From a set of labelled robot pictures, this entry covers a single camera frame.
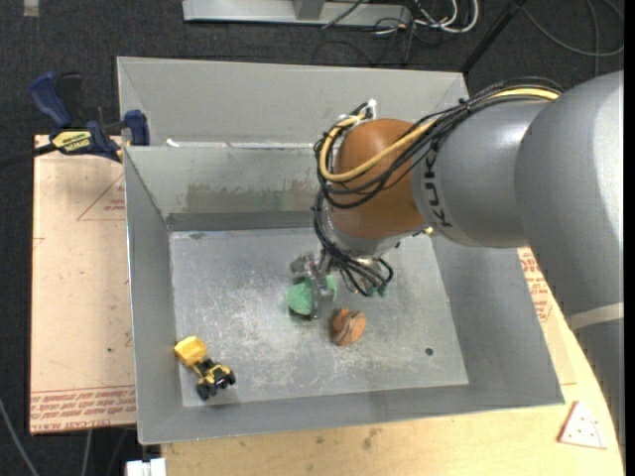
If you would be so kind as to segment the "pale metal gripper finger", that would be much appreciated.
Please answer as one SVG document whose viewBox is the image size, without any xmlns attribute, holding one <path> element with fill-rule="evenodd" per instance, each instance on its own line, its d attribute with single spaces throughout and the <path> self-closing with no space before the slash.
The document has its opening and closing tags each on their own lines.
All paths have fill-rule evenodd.
<svg viewBox="0 0 635 476">
<path fill-rule="evenodd" d="M 332 302 L 332 289 L 328 285 L 327 276 L 312 277 L 312 309 L 311 319 L 318 319 L 325 303 Z"/>
</svg>

